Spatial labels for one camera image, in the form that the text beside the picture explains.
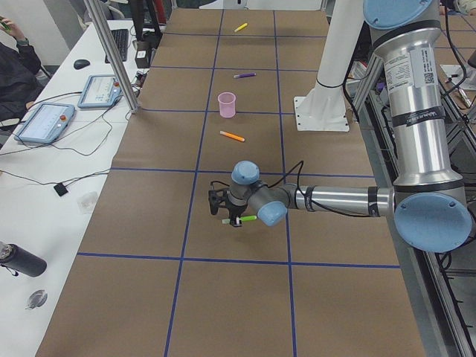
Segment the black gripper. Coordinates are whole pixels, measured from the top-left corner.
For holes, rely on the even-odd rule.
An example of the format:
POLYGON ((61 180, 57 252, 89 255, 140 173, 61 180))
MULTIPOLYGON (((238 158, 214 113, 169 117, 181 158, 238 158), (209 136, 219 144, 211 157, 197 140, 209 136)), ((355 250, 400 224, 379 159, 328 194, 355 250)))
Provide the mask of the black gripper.
POLYGON ((229 212, 230 225, 234 228, 242 227, 241 216, 248 207, 248 203, 244 199, 238 199, 232 193, 226 194, 225 207, 229 212))

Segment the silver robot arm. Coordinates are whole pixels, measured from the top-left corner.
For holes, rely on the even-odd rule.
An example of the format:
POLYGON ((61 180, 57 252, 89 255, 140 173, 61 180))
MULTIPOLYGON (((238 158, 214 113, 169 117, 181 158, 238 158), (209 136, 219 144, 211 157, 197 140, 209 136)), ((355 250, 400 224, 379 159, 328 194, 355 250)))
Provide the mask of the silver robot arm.
POLYGON ((315 87, 295 98, 297 128, 346 129, 344 82, 363 25, 370 28, 374 54, 385 70, 399 171, 392 187, 272 187, 261 181, 255 163, 241 161, 230 185, 209 195, 210 210, 226 208, 235 226, 247 209, 268 226, 290 209, 392 216, 409 245, 435 253, 456 249, 468 239, 473 220, 462 176, 451 168, 448 153, 434 58, 441 33, 436 1, 337 1, 315 87))

